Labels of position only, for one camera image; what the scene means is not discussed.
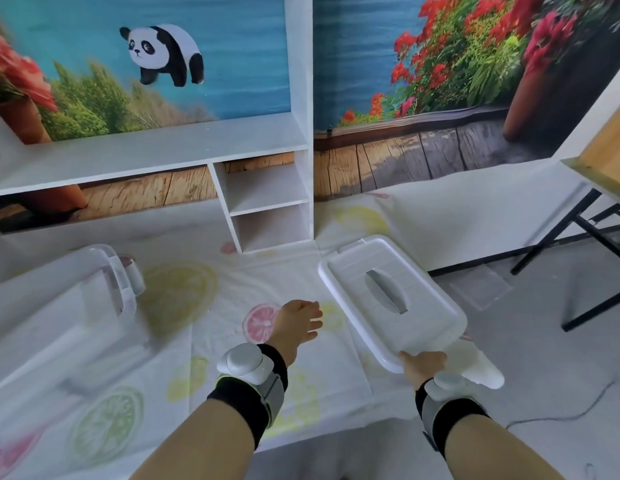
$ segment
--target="terracotta pot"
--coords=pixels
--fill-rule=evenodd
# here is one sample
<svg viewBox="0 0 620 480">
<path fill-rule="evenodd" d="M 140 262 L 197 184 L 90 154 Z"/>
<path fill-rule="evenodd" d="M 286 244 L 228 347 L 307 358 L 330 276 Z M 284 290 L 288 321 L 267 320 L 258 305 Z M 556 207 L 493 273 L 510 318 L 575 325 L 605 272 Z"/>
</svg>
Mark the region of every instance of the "terracotta pot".
<svg viewBox="0 0 620 480">
<path fill-rule="evenodd" d="M 36 104 L 28 96 L 0 103 L 0 117 L 25 144 L 49 143 L 48 135 Z M 21 204 L 28 210 L 57 214 L 85 209 L 88 201 L 78 185 L 19 194 Z"/>
<path fill-rule="evenodd" d="M 519 137 L 523 126 L 544 97 L 549 79 L 546 71 L 523 74 L 503 125 L 503 137 L 507 141 L 514 141 Z"/>
</svg>

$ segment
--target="white round device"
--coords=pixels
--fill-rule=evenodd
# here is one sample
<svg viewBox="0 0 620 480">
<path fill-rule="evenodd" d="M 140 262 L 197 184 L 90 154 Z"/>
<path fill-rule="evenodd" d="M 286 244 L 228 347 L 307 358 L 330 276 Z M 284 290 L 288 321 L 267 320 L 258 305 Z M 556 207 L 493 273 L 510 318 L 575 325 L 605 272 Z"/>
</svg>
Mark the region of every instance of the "white round device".
<svg viewBox="0 0 620 480">
<path fill-rule="evenodd" d="M 216 368 L 221 374 L 261 385 L 274 370 L 274 362 L 270 357 L 263 355 L 256 345 L 241 344 L 223 354 Z"/>
</svg>

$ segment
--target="panda sticker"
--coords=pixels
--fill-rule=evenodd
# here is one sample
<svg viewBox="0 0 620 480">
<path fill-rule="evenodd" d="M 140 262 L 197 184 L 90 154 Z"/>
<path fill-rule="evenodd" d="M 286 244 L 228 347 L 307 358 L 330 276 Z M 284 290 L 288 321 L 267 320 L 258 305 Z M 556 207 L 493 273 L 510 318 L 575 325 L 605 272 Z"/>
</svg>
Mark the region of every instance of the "panda sticker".
<svg viewBox="0 0 620 480">
<path fill-rule="evenodd" d="M 151 84 L 159 74 L 170 74 L 182 88 L 189 68 L 193 84 L 203 83 L 203 57 L 194 39 L 177 25 L 119 29 L 131 59 L 141 68 L 141 84 Z"/>
</svg>

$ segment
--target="gray floor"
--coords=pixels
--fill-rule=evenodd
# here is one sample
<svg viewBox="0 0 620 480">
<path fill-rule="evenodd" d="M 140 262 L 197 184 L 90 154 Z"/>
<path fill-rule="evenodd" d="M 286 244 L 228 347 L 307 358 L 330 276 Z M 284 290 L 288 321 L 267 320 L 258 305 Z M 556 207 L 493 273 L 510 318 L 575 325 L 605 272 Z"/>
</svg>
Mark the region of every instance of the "gray floor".
<svg viewBox="0 0 620 480">
<path fill-rule="evenodd" d="M 560 323 L 620 290 L 620 260 L 592 240 L 547 250 L 522 274 L 514 260 L 490 267 L 514 289 L 478 312 L 453 290 L 458 274 L 437 278 L 468 315 L 469 331 L 503 371 L 506 385 L 481 400 L 501 424 L 571 416 L 571 422 L 514 426 L 567 479 L 620 479 L 620 305 L 565 333 Z M 450 479 L 442 458 L 421 435 L 421 422 L 387 420 L 255 455 L 250 480 Z"/>
</svg>

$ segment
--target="panda's head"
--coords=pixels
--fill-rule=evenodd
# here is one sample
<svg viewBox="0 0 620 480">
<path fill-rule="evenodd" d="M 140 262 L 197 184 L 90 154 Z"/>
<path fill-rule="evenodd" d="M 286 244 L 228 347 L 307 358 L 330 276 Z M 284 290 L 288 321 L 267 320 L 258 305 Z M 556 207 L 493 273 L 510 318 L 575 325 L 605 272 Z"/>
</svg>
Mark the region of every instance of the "panda's head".
<svg viewBox="0 0 620 480">
<path fill-rule="evenodd" d="M 169 36 L 161 29 L 140 27 L 130 30 L 121 27 L 119 32 L 127 40 L 130 57 L 144 69 L 161 69 L 170 61 Z"/>
</svg>

